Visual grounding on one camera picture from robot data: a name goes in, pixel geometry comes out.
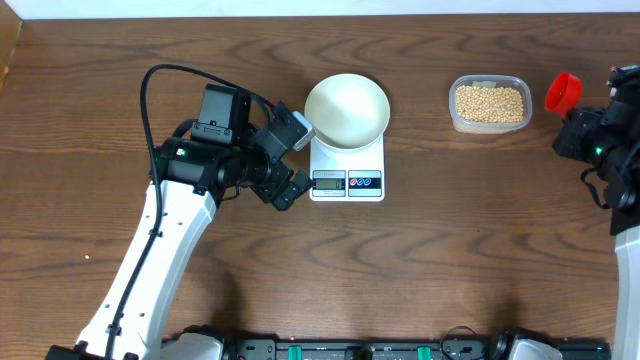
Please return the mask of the red measuring scoop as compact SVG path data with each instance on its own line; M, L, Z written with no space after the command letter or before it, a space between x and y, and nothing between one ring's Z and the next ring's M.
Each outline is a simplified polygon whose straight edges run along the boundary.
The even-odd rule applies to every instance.
M582 82L575 75L567 72L559 74L546 93L544 109L565 118L578 104L582 89Z

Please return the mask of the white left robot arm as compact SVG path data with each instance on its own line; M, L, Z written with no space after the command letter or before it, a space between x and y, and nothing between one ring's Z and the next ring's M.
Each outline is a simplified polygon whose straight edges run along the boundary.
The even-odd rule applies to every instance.
M249 121L259 98L209 84L197 120L183 122L155 149L157 174L143 213L101 307L71 348L50 359L222 359L213 335L185 333L169 343L163 331L192 252L226 190L251 188L266 204L288 210L313 182L282 161L314 137L311 123L284 104L264 105L265 127Z

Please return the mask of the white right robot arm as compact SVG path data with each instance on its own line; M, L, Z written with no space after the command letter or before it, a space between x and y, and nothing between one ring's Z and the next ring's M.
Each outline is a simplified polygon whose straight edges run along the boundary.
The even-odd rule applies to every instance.
M614 359L639 357L639 67L613 67L604 107L578 106L580 79L559 74L550 85L544 108L562 117L552 148L561 157L589 168L580 179L595 174L606 183L603 192L586 183L595 204L612 212L618 266L618 305Z

